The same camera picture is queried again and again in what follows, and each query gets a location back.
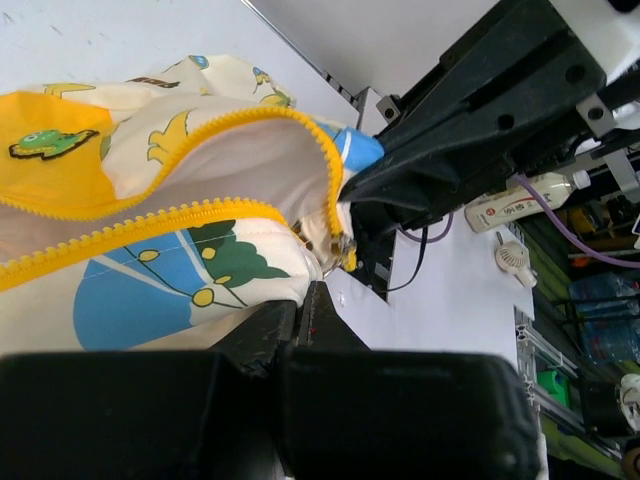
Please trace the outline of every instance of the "yellow fabric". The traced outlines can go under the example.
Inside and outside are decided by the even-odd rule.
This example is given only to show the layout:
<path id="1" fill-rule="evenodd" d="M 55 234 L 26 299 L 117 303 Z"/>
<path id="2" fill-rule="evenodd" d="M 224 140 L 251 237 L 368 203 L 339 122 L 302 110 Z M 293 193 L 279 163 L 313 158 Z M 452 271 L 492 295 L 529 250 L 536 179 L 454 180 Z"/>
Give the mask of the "yellow fabric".
<path id="1" fill-rule="evenodd" d="M 101 168 L 101 146 L 114 129 L 109 111 L 55 92 L 0 96 L 0 201 L 45 211 L 112 202 Z"/>

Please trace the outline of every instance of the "white fan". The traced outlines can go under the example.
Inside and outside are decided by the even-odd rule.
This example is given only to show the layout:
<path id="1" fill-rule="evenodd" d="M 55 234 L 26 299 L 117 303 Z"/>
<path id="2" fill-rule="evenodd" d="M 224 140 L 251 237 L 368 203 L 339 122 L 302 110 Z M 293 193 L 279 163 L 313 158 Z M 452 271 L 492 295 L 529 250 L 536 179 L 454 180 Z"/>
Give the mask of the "white fan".
<path id="1" fill-rule="evenodd" d="M 518 242 L 512 241 L 502 243 L 496 250 L 496 263 L 500 270 L 515 275 L 520 283 L 526 288 L 533 288 L 538 283 L 535 272 L 531 270 L 529 261 L 529 250 Z"/>

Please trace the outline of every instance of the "white table surface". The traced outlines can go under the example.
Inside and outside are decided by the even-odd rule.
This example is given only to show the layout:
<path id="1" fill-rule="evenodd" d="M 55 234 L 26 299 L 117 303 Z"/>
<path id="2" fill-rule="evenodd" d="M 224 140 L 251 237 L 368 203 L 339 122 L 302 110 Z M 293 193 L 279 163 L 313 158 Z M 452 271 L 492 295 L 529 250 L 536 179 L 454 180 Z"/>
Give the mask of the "white table surface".
<path id="1" fill-rule="evenodd" d="M 369 90 L 363 131 L 374 134 L 386 125 L 375 108 L 380 99 Z M 430 227 L 442 232 L 445 221 Z M 514 239 L 499 228 L 504 241 Z M 371 348 L 414 351 L 489 353 L 517 365 L 514 306 L 533 318 L 533 296 L 515 277 L 501 272 L 494 260 L 495 231 L 476 234 L 462 211 L 449 235 L 427 245 L 417 278 L 389 294 L 388 303 L 342 271 L 327 278 L 336 310 Z M 404 284 L 418 259 L 419 244 L 396 236 L 390 287 Z"/>
<path id="2" fill-rule="evenodd" d="M 298 109 L 354 126 L 355 109 L 241 0 L 2 0 L 0 93 L 51 82 L 124 81 L 187 55 L 259 66 Z"/>

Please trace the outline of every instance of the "zipper teeth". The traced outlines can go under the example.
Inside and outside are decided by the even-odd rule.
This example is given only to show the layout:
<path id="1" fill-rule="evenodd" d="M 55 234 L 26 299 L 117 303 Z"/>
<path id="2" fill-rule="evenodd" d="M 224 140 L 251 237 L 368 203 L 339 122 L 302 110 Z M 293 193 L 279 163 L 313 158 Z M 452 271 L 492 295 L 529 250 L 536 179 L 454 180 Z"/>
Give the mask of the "zipper teeth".
<path id="1" fill-rule="evenodd" d="M 91 216 L 77 216 L 69 217 L 69 215 L 57 214 L 54 211 L 49 211 L 46 214 L 37 211 L 33 207 L 26 206 L 20 202 L 14 201 L 10 198 L 0 197 L 0 203 L 18 208 L 25 212 L 38 214 L 41 216 L 54 218 L 58 220 L 95 220 L 98 218 L 113 215 L 128 208 L 135 206 L 142 202 L 156 188 L 162 183 L 173 169 L 185 158 L 194 148 L 199 146 L 202 142 L 217 135 L 225 130 L 233 127 L 241 126 L 254 121 L 267 120 L 270 118 L 291 118 L 298 121 L 304 126 L 315 138 L 316 142 L 320 146 L 322 153 L 327 162 L 327 176 L 328 176 L 328 188 L 325 210 L 327 212 L 327 220 L 331 236 L 335 239 L 339 238 L 342 233 L 342 226 L 337 214 L 337 200 L 342 184 L 342 157 L 335 144 L 320 127 L 309 117 L 303 113 L 297 112 L 287 107 L 258 107 L 248 110 L 240 110 L 237 112 L 231 112 L 223 117 L 211 120 L 204 125 L 194 130 L 186 142 L 178 147 L 171 155 L 165 167 L 156 176 L 153 182 L 147 187 L 144 193 L 136 195 L 121 201 L 115 206 L 107 206 L 102 209 L 100 214 L 93 214 Z M 230 209 L 233 209 L 233 214 L 229 214 Z M 189 207 L 186 204 L 181 205 L 180 209 L 171 207 L 169 211 L 160 210 L 157 214 L 149 213 L 147 217 L 138 216 L 135 220 L 125 220 L 123 224 L 115 224 L 113 227 L 105 227 L 102 232 L 93 232 L 91 235 L 83 235 L 80 239 L 72 239 L 68 243 L 60 243 L 57 247 L 48 247 L 44 252 L 37 251 L 32 255 L 23 255 L 17 260 L 10 260 L 5 266 L 0 266 L 0 280 L 2 282 L 10 283 L 11 286 L 21 283 L 22 278 L 15 278 L 26 276 L 26 273 L 32 273 L 32 269 L 37 269 L 41 272 L 40 275 L 29 275 L 29 279 L 36 278 L 37 276 L 45 275 L 53 271 L 50 267 L 60 257 L 69 257 L 69 261 L 66 265 L 71 265 L 75 262 L 82 261 L 89 258 L 91 253 L 95 250 L 97 253 L 94 255 L 102 254 L 106 251 L 119 248 L 123 245 L 135 243 L 149 238 L 150 236 L 157 236 L 165 233 L 170 233 L 175 230 L 189 228 L 197 225 L 197 217 L 208 218 L 208 222 L 223 221 L 213 220 L 211 217 L 218 212 L 220 215 L 224 210 L 227 215 L 223 220 L 261 217 L 268 218 L 279 223 L 288 226 L 287 221 L 282 214 L 273 206 L 264 202 L 259 202 L 250 199 L 226 198 L 224 200 L 216 199 L 213 202 L 205 200 L 202 204 L 193 202 Z M 143 235 L 142 230 L 150 225 L 161 224 L 164 228 L 158 227 L 154 234 Z"/>
<path id="2" fill-rule="evenodd" d="M 327 196 L 327 208 L 329 213 L 329 226 L 332 235 L 339 235 L 342 232 L 342 228 L 337 217 L 337 212 L 335 211 L 335 202 L 337 202 L 340 185 L 342 183 L 342 159 L 340 156 L 340 152 L 334 145 L 331 138 L 320 127 L 316 125 L 311 117 L 287 107 L 256 107 L 245 110 L 237 110 L 206 122 L 205 124 L 195 129 L 193 132 L 191 132 L 187 137 L 187 140 L 172 152 L 162 170 L 158 173 L 158 175 L 156 175 L 155 179 L 143 193 L 124 200 L 120 200 L 115 205 L 110 204 L 91 207 L 91 214 L 79 213 L 77 215 L 70 215 L 69 211 L 72 210 L 70 208 L 51 207 L 44 205 L 25 205 L 19 200 L 15 200 L 11 197 L 2 195 L 0 195 L 0 203 L 28 213 L 41 215 L 56 220 L 91 221 L 107 217 L 109 215 L 114 215 L 116 213 L 122 212 L 123 210 L 127 210 L 136 206 L 147 197 L 149 197 L 157 189 L 157 187 L 166 180 L 169 174 L 180 164 L 182 159 L 185 158 L 186 155 L 188 155 L 193 149 L 198 147 L 204 141 L 231 128 L 272 118 L 291 118 L 298 121 L 314 136 L 316 142 L 320 145 L 320 148 L 322 149 L 322 152 L 328 163 L 329 188 Z"/>
<path id="3" fill-rule="evenodd" d="M 91 235 L 82 235 L 80 239 L 60 243 L 57 247 L 48 247 L 44 252 L 37 251 L 32 255 L 23 255 L 17 260 L 10 260 L 5 266 L 0 266 L 0 280 L 14 286 L 19 284 L 21 279 L 12 281 L 13 277 L 25 274 L 27 271 L 31 277 L 34 277 L 34 269 L 38 269 L 38 273 L 42 275 L 49 273 L 55 270 L 51 268 L 52 264 L 61 257 L 69 257 L 71 262 L 68 264 L 71 265 L 91 256 L 142 241 L 149 238 L 144 230 L 151 226 L 154 228 L 152 236 L 158 236 L 214 221 L 256 217 L 274 220 L 288 226 L 282 214 L 275 207 L 264 202 L 246 198 L 193 202 L 191 206 L 183 204 L 180 208 L 171 207 L 168 211 L 160 210 L 157 214 L 149 213 L 146 218 L 139 216 L 135 220 L 125 220 L 112 227 L 104 227 L 101 232 L 95 231 Z"/>

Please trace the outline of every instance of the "black cable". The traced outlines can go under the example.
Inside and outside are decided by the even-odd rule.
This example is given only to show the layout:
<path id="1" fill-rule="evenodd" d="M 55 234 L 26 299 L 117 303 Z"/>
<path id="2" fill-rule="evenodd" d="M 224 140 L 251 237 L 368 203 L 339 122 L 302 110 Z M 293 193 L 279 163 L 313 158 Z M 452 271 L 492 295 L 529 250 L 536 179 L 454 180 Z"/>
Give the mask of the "black cable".
<path id="1" fill-rule="evenodd" d="M 422 229 L 422 238 L 420 239 L 420 251 L 419 251 L 419 254 L 418 254 L 418 263 L 416 264 L 416 269 L 413 272 L 413 275 L 411 276 L 409 281 L 407 283 L 405 283 L 404 285 L 400 285 L 399 287 L 388 288 L 386 290 L 378 290 L 373 285 L 373 275 L 371 274 L 371 272 L 368 270 L 368 268 L 365 265 L 365 268 L 367 268 L 367 275 L 369 276 L 369 283 L 371 284 L 371 287 L 373 288 L 374 292 L 376 292 L 376 293 L 395 292 L 395 291 L 398 291 L 398 290 L 408 286 L 409 284 L 411 284 L 411 282 L 413 282 L 416 279 L 416 277 L 418 276 L 418 273 L 420 273 L 420 268 L 422 267 L 422 262 L 424 261 L 424 252 L 427 249 L 427 240 L 428 239 L 429 239 L 429 228 L 428 227 L 424 227 Z M 378 245 L 379 244 L 380 243 L 377 242 L 376 243 L 376 247 L 374 248 L 374 253 L 375 253 L 373 255 L 374 262 L 375 262 L 375 258 L 377 257 L 377 251 L 378 251 Z"/>

